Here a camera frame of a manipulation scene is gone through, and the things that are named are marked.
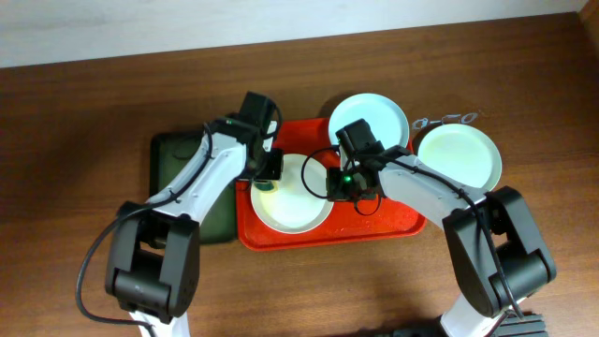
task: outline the wooden table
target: wooden table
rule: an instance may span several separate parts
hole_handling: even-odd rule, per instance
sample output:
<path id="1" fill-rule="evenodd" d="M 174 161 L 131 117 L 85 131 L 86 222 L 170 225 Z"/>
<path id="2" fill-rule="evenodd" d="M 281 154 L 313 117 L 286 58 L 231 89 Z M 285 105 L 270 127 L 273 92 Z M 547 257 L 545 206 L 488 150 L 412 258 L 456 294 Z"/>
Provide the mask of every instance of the wooden table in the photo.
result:
<path id="1" fill-rule="evenodd" d="M 271 96 L 287 120 L 376 92 L 408 120 L 476 112 L 526 198 L 558 278 L 523 303 L 552 336 L 599 330 L 599 71 L 575 14 L 179 51 L 0 70 L 0 330 L 4 336 L 137 336 L 85 319 L 75 279 L 125 200 L 148 194 L 149 146 Z M 96 314 L 108 244 L 87 274 Z M 255 253 L 201 250 L 195 336 L 314 336 L 393 328 L 458 296 L 444 234 Z"/>

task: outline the red tray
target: red tray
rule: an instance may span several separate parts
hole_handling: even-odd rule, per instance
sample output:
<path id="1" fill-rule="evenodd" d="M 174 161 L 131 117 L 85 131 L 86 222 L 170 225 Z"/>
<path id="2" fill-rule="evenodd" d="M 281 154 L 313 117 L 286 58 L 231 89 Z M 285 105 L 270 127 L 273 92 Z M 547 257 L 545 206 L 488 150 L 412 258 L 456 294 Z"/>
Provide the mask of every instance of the red tray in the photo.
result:
<path id="1" fill-rule="evenodd" d="M 326 118 L 285 122 L 274 147 L 283 149 L 285 154 L 311 154 L 330 146 L 328 126 Z M 339 166 L 339 156 L 334 152 L 321 153 L 315 159 L 326 168 Z M 424 216 L 388 199 L 383 199 L 381 208 L 371 216 L 358 214 L 351 202 L 336 202 L 327 220 L 317 228 L 301 234 L 284 234 L 260 221 L 252 207 L 249 189 L 243 192 L 247 183 L 237 184 L 239 239 L 255 251 L 401 238 L 417 234 L 426 223 Z M 371 212 L 376 208 L 376 201 L 361 201 L 358 206 L 362 212 Z"/>

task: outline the white dish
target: white dish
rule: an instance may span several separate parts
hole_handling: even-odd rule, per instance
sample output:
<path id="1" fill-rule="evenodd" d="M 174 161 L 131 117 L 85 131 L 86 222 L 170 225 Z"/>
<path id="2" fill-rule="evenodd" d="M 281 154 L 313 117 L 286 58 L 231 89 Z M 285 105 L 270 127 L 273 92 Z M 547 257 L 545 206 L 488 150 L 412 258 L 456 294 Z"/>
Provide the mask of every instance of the white dish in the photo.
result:
<path id="1" fill-rule="evenodd" d="M 281 181 L 276 189 L 263 192 L 252 185 L 252 207 L 258 218 L 268 227 L 286 234 L 299 234 L 322 224 L 333 209 L 333 203 L 311 195 L 301 183 L 303 154 L 286 154 L 283 157 Z M 316 194 L 327 194 L 327 170 L 310 159 L 304 178 Z"/>
<path id="2" fill-rule="evenodd" d="M 403 110 L 392 100 L 377 94 L 353 95 L 335 108 L 329 120 L 330 143 L 339 144 L 335 133 L 361 118 L 386 149 L 408 144 L 410 125 Z"/>
<path id="3" fill-rule="evenodd" d="M 431 169 L 472 187 L 492 190 L 502 175 L 493 141 L 469 125 L 441 125 L 420 142 L 418 158 Z"/>

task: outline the white bowl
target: white bowl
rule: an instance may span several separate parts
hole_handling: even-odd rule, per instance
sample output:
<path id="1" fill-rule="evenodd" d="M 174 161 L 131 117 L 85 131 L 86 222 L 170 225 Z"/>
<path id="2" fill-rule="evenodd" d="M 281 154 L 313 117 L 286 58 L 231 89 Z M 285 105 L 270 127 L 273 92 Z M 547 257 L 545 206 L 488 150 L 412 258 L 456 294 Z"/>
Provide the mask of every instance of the white bowl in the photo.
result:
<path id="1" fill-rule="evenodd" d="M 306 160 L 303 154 L 286 154 L 283 157 L 283 173 L 276 188 L 264 192 L 252 185 L 252 207 L 258 218 L 268 227 L 286 234 L 299 234 L 322 224 L 333 209 L 333 203 L 311 195 L 301 182 L 301 166 Z M 319 162 L 310 159 L 304 178 L 316 194 L 327 194 L 327 170 Z"/>
<path id="2" fill-rule="evenodd" d="M 469 125 L 434 128 L 420 142 L 418 158 L 451 179 L 488 191 L 502 176 L 502 158 L 497 146 Z"/>

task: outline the black cable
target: black cable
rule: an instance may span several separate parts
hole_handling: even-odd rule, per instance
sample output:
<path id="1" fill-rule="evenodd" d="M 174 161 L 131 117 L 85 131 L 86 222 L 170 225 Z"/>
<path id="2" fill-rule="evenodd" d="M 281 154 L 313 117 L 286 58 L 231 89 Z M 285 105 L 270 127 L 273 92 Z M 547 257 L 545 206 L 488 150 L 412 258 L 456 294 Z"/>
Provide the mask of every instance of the black cable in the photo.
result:
<path id="1" fill-rule="evenodd" d="M 480 212 L 478 211 L 475 203 L 470 199 L 470 197 L 468 197 L 468 195 L 464 192 L 463 189 L 456 187 L 453 183 L 450 183 L 447 179 L 445 179 L 439 175 L 436 175 L 432 172 L 428 172 L 428 171 L 421 169 L 419 167 L 416 167 L 416 166 L 411 166 L 411 165 L 402 163 L 395 159 L 387 158 L 382 155 L 365 154 L 365 155 L 360 155 L 359 157 L 357 157 L 357 160 L 359 160 L 360 157 L 385 160 L 388 163 L 393 163 L 393 164 L 403 167 L 405 169 L 410 169 L 415 173 L 419 173 L 419 174 L 425 175 L 427 177 L 433 178 L 434 180 L 447 186 L 454 193 L 456 193 L 460 198 L 464 199 L 464 201 L 466 201 L 466 203 L 468 203 L 472 212 L 474 213 L 477 225 L 479 227 L 481 227 L 483 234 L 485 235 L 485 240 L 487 241 L 487 245 L 489 246 L 491 256 L 493 257 L 493 262 L 495 264 L 495 268 L 497 269 L 497 272 L 499 273 L 499 279 L 502 282 L 502 286 L 504 287 L 505 294 L 507 295 L 509 302 L 512 305 L 512 308 L 516 312 L 516 315 L 518 316 L 519 319 L 524 318 L 524 314 L 522 313 L 522 310 L 520 309 L 518 302 L 516 301 L 516 299 L 514 299 L 514 294 L 512 293 L 512 288 L 507 283 L 507 277 L 505 276 L 504 268 L 502 267 L 501 261 L 499 260 L 499 256 L 497 255 L 495 244 L 493 243 L 493 238 L 491 237 L 490 229 L 487 226 L 485 226 L 482 216 L 480 215 Z"/>
<path id="2" fill-rule="evenodd" d="M 283 115 L 281 114 L 281 110 L 279 109 L 279 107 L 277 107 L 276 105 L 274 106 L 274 110 L 277 111 L 277 118 L 279 118 L 279 120 L 277 121 L 277 127 L 274 129 L 274 131 L 270 132 L 269 134 L 266 134 L 264 136 L 264 140 L 269 139 L 271 137 L 274 137 L 272 141 L 277 140 L 277 136 L 279 135 L 279 131 L 281 130 L 281 125 L 283 124 Z"/>
<path id="3" fill-rule="evenodd" d="M 383 201 L 383 199 L 381 198 L 381 196 L 379 196 L 379 195 L 376 195 L 376 197 L 377 197 L 377 199 L 378 199 L 378 202 L 376 203 L 376 210 L 374 210 L 373 212 L 370 212 L 370 213 L 368 213 L 368 214 L 366 214 L 366 213 L 363 213 L 363 212 L 362 212 L 362 211 L 359 209 L 359 207 L 358 207 L 358 202 L 357 202 L 357 201 L 354 201 L 354 210 L 356 210 L 356 212 L 357 212 L 358 214 L 362 215 L 362 216 L 371 216 L 371 215 L 375 214 L 376 212 L 378 212 L 378 209 L 380 209 L 380 208 L 381 208 L 381 202 Z"/>
<path id="4" fill-rule="evenodd" d="M 110 225 L 108 225 L 101 233 L 100 235 L 98 235 L 98 237 L 95 239 L 94 243 L 92 243 L 92 246 L 90 247 L 90 249 L 87 251 L 87 254 L 85 255 L 85 258 L 83 259 L 83 262 L 81 263 L 81 268 L 79 271 L 79 275 L 77 276 L 77 289 L 75 292 L 75 301 L 77 303 L 77 307 L 79 308 L 79 311 L 86 316 L 87 318 L 95 321 L 95 322 L 99 322 L 99 323 L 109 323 L 109 324 L 117 324 L 117 325 L 137 325 L 137 326 L 141 326 L 143 328 L 145 328 L 148 333 L 150 333 L 151 337 L 155 337 L 155 334 L 152 330 L 152 324 L 148 323 L 148 322 L 143 322 L 143 321 L 137 321 L 137 320 L 132 320 L 132 319 L 118 319 L 118 318 L 108 318 L 108 317 L 102 317 L 102 316 L 98 316 L 98 315 L 94 315 L 92 313 L 90 313 L 86 308 L 85 305 L 83 305 L 83 300 L 81 297 L 81 291 L 83 288 L 83 278 L 85 277 L 85 272 L 87 270 L 87 266 L 89 265 L 92 256 L 95 253 L 95 250 L 97 249 L 97 247 L 100 246 L 100 243 L 102 243 L 104 241 L 104 239 L 106 239 L 106 237 L 115 229 L 117 228 L 121 223 L 123 223 L 124 221 L 127 221 L 135 216 L 138 216 L 140 214 L 143 214 L 149 210 L 155 209 L 157 207 L 161 207 L 164 205 L 169 204 L 170 202 L 176 200 L 178 197 L 180 197 L 183 193 L 185 193 L 185 191 L 189 188 L 189 186 L 191 186 L 191 184 L 194 182 L 194 180 L 199 176 L 199 174 L 202 172 L 202 170 L 204 168 L 206 168 L 206 165 L 208 165 L 208 162 L 210 161 L 211 155 L 212 155 L 212 133 L 210 128 L 208 127 L 208 125 L 204 124 L 204 130 L 205 130 L 205 134 L 208 136 L 208 151 L 206 152 L 206 156 L 204 161 L 202 162 L 202 164 L 199 166 L 199 168 L 197 169 L 197 171 L 194 173 L 194 175 L 192 176 L 192 178 L 183 186 L 183 188 L 181 188 L 179 191 L 177 191 L 176 193 L 172 193 L 171 191 L 171 195 L 163 200 L 163 201 L 158 201 L 152 204 L 145 204 L 143 205 L 140 209 L 137 209 L 133 212 L 128 213 L 127 215 L 122 215 L 119 216 L 118 218 L 116 218 L 114 221 L 112 221 L 112 223 L 110 223 Z"/>
<path id="5" fill-rule="evenodd" d="M 306 183 L 306 179 L 303 176 L 304 171 L 306 170 L 306 165 L 308 165 L 308 161 L 310 161 L 310 159 L 312 157 L 314 157 L 317 154 L 320 154 L 321 152 L 325 152 L 325 151 L 334 151 L 337 152 L 337 150 L 339 150 L 339 145 L 333 145 L 333 146 L 329 146 L 328 148 L 324 148 L 324 149 L 320 149 L 320 150 L 316 150 L 314 152 L 312 152 L 310 155 L 308 155 L 308 157 L 306 157 L 306 160 L 303 161 L 303 164 L 301 165 L 301 173 L 299 174 L 301 177 L 301 183 L 303 183 L 303 186 L 306 188 L 306 190 L 313 196 L 317 197 L 317 198 L 321 198 L 321 199 L 326 199 L 328 198 L 327 196 L 320 196 L 317 195 L 313 190 L 310 189 L 310 187 L 308 187 L 308 184 Z"/>

